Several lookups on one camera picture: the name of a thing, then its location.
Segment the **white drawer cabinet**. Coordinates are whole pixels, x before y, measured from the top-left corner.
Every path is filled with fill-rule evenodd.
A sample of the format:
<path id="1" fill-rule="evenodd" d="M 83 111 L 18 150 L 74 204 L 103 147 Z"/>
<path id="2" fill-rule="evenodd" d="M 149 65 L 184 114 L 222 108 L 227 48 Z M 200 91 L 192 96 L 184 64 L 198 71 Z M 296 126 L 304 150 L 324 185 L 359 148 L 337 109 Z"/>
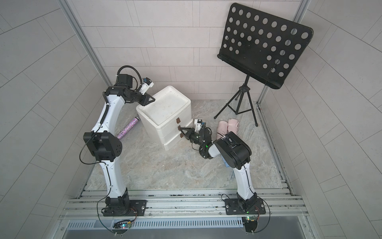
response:
<path id="1" fill-rule="evenodd" d="M 136 110 L 147 134 L 165 151 L 181 140 L 180 127 L 193 124 L 191 101 L 173 86 L 154 95 L 155 102 Z"/>

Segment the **purple glitter bottle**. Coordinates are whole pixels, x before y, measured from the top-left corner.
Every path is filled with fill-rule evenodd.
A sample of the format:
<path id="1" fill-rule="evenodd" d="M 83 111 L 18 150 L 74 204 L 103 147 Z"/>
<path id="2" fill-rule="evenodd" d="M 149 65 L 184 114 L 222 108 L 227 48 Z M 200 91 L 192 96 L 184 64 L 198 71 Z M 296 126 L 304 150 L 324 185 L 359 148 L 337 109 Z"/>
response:
<path id="1" fill-rule="evenodd" d="M 124 138 L 125 136 L 126 136 L 126 134 L 128 133 L 128 132 L 130 132 L 137 124 L 138 124 L 138 122 L 140 121 L 140 119 L 138 118 L 138 117 L 134 117 L 133 119 L 132 119 L 132 121 L 129 123 L 129 124 L 127 124 L 118 134 L 117 134 L 117 138 L 118 139 L 122 139 L 122 138 Z"/>

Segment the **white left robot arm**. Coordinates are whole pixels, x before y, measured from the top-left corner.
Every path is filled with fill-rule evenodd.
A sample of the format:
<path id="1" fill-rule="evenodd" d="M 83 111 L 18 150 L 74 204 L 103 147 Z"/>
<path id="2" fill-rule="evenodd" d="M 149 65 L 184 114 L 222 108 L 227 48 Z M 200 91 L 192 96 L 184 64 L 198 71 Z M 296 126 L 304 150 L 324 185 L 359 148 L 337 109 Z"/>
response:
<path id="1" fill-rule="evenodd" d="M 123 74 L 126 69 L 120 67 L 116 74 L 116 83 L 102 93 L 104 107 L 100 117 L 90 132 L 84 133 L 86 147 L 96 163 L 101 165 L 105 175 L 108 194 L 105 198 L 106 207 L 102 209 L 104 216 L 126 215 L 132 211 L 128 190 L 122 180 L 119 157 L 122 153 L 122 143 L 115 135 L 115 126 L 119 113 L 125 104 L 138 103 L 146 106 L 155 102 L 147 93 L 154 83 L 149 78 Z"/>

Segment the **black music stand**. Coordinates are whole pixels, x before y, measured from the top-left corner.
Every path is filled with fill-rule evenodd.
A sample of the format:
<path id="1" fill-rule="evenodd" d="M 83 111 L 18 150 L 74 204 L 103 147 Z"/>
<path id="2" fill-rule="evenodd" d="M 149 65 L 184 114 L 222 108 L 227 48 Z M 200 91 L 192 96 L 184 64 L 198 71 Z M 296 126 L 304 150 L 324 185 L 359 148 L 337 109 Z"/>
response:
<path id="1" fill-rule="evenodd" d="M 253 78 L 278 90 L 313 38 L 311 27 L 239 3 L 230 6 L 218 59 L 244 73 L 246 79 L 231 98 L 236 115 Z"/>

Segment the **pink folded umbrella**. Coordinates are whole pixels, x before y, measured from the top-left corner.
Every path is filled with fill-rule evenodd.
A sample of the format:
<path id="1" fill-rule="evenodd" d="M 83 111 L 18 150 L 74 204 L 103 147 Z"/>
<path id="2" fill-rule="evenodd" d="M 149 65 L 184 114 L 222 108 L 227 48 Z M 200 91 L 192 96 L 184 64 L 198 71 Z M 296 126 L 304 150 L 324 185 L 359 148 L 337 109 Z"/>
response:
<path id="1" fill-rule="evenodd" d="M 233 132 L 234 134 L 238 133 L 239 120 L 237 119 L 229 119 L 227 132 Z"/>
<path id="2" fill-rule="evenodd" d="M 218 123 L 218 127 L 217 127 L 217 136 L 216 136 L 216 139 L 220 139 L 222 137 L 224 137 L 228 132 L 228 122 L 226 121 L 220 121 Z"/>

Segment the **right circuit board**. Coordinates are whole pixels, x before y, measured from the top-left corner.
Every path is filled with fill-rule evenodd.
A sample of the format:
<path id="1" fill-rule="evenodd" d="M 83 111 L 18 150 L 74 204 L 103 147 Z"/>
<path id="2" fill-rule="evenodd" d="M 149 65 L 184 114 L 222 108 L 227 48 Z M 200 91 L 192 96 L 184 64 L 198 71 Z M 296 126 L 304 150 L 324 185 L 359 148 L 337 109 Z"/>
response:
<path id="1" fill-rule="evenodd" d="M 242 217 L 242 223 L 246 233 L 256 233 L 258 220 L 255 217 Z"/>

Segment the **pink folded umbrella right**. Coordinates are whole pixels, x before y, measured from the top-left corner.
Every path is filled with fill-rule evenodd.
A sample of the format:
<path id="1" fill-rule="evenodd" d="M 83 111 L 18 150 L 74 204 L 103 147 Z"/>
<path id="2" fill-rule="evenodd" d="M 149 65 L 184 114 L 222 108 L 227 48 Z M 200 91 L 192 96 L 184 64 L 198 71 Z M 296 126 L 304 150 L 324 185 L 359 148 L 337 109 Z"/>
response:
<path id="1" fill-rule="evenodd" d="M 227 132 L 233 132 L 234 134 L 238 133 L 239 120 L 237 119 L 229 119 Z"/>

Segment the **left circuit board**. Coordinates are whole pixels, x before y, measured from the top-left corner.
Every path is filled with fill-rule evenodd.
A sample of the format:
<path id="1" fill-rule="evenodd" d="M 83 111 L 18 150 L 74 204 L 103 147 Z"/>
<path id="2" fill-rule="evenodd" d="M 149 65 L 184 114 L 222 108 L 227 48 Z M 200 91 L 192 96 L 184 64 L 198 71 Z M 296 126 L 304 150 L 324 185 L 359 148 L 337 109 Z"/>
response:
<path id="1" fill-rule="evenodd" d="M 122 220 L 114 223 L 112 226 L 112 232 L 114 237 L 121 236 L 126 233 L 134 224 L 135 220 Z"/>

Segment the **circuit board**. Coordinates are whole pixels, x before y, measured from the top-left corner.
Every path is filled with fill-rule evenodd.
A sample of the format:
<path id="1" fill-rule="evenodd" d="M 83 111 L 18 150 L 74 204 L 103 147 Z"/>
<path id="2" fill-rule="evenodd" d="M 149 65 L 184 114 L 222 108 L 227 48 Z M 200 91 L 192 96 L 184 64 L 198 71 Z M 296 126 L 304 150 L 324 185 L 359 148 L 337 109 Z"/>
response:
<path id="1" fill-rule="evenodd" d="M 122 220 L 114 223 L 112 226 L 112 232 L 114 237 L 121 236 L 126 233 L 134 224 L 135 220 Z"/>
<path id="2" fill-rule="evenodd" d="M 242 217 L 242 223 L 246 233 L 256 233 L 258 220 L 255 217 Z"/>

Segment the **aluminium rail base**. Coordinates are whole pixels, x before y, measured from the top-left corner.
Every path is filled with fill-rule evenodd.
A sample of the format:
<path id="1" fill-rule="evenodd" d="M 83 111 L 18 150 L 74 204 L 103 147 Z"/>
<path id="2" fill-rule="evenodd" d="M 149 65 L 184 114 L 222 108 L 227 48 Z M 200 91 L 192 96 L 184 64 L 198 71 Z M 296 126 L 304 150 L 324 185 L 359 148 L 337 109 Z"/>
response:
<path id="1" fill-rule="evenodd" d="M 256 204 L 241 209 L 235 190 L 131 190 L 130 206 L 103 216 L 105 191 L 84 191 L 79 199 L 69 199 L 59 219 L 74 229 L 112 229 L 122 220 L 131 229 L 177 229 L 243 227 L 246 221 L 267 224 L 273 217 L 308 216 L 303 198 L 288 188 L 259 189 Z"/>

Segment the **pink folded umbrella left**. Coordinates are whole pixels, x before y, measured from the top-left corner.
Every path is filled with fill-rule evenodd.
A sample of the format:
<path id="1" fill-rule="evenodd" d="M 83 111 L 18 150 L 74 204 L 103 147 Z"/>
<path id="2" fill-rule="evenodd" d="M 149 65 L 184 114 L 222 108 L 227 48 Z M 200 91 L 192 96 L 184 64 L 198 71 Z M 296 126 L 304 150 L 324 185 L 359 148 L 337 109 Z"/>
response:
<path id="1" fill-rule="evenodd" d="M 222 137 L 224 137 L 228 132 L 228 122 L 226 121 L 220 121 L 218 123 L 218 127 L 217 127 L 217 136 L 216 136 L 216 139 L 220 139 Z"/>

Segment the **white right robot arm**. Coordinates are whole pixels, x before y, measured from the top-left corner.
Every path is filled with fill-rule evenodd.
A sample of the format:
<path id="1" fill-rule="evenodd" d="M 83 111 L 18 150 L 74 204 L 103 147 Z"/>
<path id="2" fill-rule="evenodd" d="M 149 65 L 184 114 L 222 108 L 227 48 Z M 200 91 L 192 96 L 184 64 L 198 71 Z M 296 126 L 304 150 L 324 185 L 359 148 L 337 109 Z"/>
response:
<path id="1" fill-rule="evenodd" d="M 217 156 L 227 162 L 233 169 L 237 183 L 236 198 L 226 196 L 223 199 L 228 215 L 264 215 L 266 207 L 264 201 L 258 197 L 250 177 L 250 147 L 235 133 L 229 132 L 222 138 L 213 141 L 211 130 L 205 125 L 199 131 L 192 127 L 178 127 L 181 137 L 185 137 L 192 144 L 197 144 L 197 151 L 204 159 Z"/>

